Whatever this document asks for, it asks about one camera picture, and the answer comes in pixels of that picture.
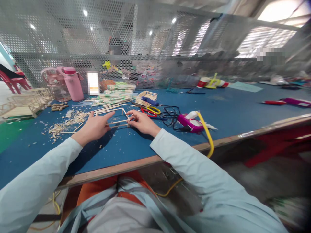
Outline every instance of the metal mesh fence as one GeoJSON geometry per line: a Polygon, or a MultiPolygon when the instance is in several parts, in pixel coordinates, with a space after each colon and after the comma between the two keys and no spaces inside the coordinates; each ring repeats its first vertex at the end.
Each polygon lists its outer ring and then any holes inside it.
{"type": "Polygon", "coordinates": [[[296,31],[140,0],[1,0],[0,9],[0,38],[34,87],[46,85],[43,68],[56,66],[138,89],[166,88],[171,79],[173,87],[195,86],[215,72],[257,80],[276,70],[257,61],[257,49],[281,48],[296,31]]]}

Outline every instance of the pink bottle cap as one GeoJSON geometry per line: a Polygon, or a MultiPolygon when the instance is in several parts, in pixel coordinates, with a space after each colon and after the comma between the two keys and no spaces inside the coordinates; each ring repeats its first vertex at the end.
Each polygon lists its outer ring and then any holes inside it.
{"type": "Polygon", "coordinates": [[[63,69],[64,69],[64,73],[69,74],[69,75],[77,72],[75,68],[73,67],[64,67],[63,69]]]}

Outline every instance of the wooden table edge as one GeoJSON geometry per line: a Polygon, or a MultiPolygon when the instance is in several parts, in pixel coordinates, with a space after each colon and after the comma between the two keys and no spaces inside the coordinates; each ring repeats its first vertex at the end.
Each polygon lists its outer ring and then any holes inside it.
{"type": "MultiPolygon", "coordinates": [[[[266,133],[271,132],[271,131],[275,131],[275,130],[279,130],[279,129],[282,129],[282,128],[285,128],[288,126],[292,126],[295,124],[304,123],[304,122],[307,122],[309,120],[311,120],[310,114],[308,114],[306,116],[301,115],[298,117],[292,117],[292,118],[286,119],[284,121],[281,121],[280,123],[272,124],[272,125],[266,126],[264,128],[258,129],[258,130],[254,130],[251,132],[242,133],[239,135],[234,135],[231,137],[226,137],[226,138],[215,140],[214,146],[219,147],[219,146],[226,145],[226,144],[229,144],[232,142],[236,142],[238,140],[250,138],[250,137],[253,137],[255,135],[258,136],[258,135],[266,134],[266,133]]],[[[209,145],[209,143],[206,142],[206,143],[195,145],[195,146],[193,146],[193,148],[195,148],[198,151],[204,151],[204,150],[209,149],[210,145],[209,145]]],[[[103,178],[111,177],[114,175],[129,172],[129,171],[133,171],[133,170],[136,170],[138,168],[143,168],[143,167],[146,167],[146,166],[149,166],[149,165],[152,165],[155,163],[159,163],[162,161],[163,160],[160,158],[160,156],[154,155],[154,156],[147,157],[147,158],[140,159],[140,160],[122,163],[122,164],[118,164],[118,165],[114,165],[114,166],[110,166],[110,167],[105,167],[105,168],[101,168],[101,169],[97,169],[94,171],[85,172],[85,173],[81,173],[81,174],[77,174],[77,175],[73,175],[73,176],[67,176],[67,177],[64,177],[62,179],[62,181],[58,185],[57,189],[64,189],[67,187],[72,187],[72,186],[80,185],[83,183],[100,180],[103,178]]]]}

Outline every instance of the blue tabletop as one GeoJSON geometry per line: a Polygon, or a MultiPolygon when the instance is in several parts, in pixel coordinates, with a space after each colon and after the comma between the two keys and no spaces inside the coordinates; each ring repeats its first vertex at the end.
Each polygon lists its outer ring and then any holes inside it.
{"type": "MultiPolygon", "coordinates": [[[[311,109],[292,105],[275,106],[259,103],[286,97],[311,101],[310,90],[285,90],[265,84],[256,85],[263,90],[252,93],[232,88],[200,89],[206,93],[205,95],[187,94],[185,93],[187,89],[181,89],[181,92],[184,91],[182,94],[169,93],[165,89],[152,90],[152,92],[158,93],[159,103],[178,106],[181,113],[199,110],[207,123],[218,128],[216,131],[211,131],[213,140],[250,132],[275,121],[311,113],[311,109]]],[[[71,106],[76,103],[70,101],[68,104],[71,106]]],[[[137,109],[125,105],[123,107],[125,111],[137,109]]],[[[91,109],[89,106],[81,108],[85,112],[91,109]]],[[[70,137],[70,134],[64,134],[61,139],[52,144],[51,135],[42,134],[47,126],[63,122],[62,116],[65,116],[69,109],[71,108],[66,108],[62,112],[52,112],[50,108],[44,110],[15,142],[0,154],[0,188],[70,137]]],[[[124,117],[118,116],[120,115],[118,112],[116,115],[116,119],[122,120],[124,117]]],[[[207,142],[204,135],[175,132],[162,121],[154,120],[154,122],[191,146],[207,142]]],[[[149,147],[152,139],[151,136],[143,135],[133,128],[113,128],[100,140],[84,147],[78,158],[70,165],[66,176],[153,156],[155,152],[149,147]]]]}

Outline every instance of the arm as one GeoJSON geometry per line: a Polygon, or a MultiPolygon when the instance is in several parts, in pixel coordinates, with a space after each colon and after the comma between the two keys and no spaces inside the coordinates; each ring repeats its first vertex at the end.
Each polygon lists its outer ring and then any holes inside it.
{"type": "Polygon", "coordinates": [[[91,113],[87,123],[77,133],[0,190],[0,232],[27,231],[82,148],[110,129],[106,123],[113,114],[94,117],[91,113]]]}
{"type": "Polygon", "coordinates": [[[202,198],[203,212],[188,223],[196,232],[286,232],[274,212],[250,196],[209,158],[156,126],[140,112],[131,125],[155,139],[150,147],[191,184],[202,198]]]}

